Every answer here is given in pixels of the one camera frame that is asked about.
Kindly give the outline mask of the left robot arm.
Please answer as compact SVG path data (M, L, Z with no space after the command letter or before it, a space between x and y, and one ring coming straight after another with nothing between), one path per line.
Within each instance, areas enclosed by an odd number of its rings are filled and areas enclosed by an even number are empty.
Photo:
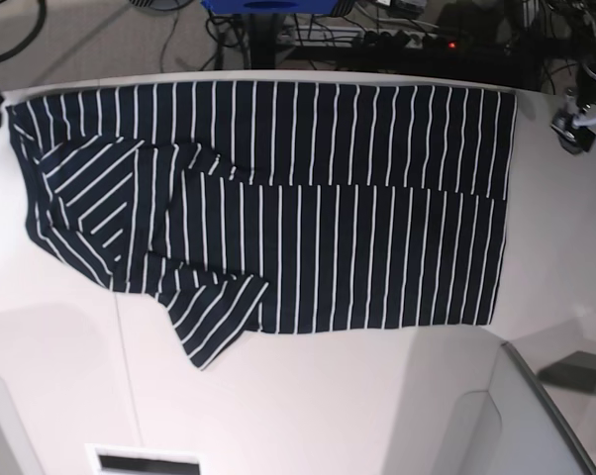
M570 30L567 37L552 40L549 52L576 61L580 102L596 105L596 1L546 1L546 6Z

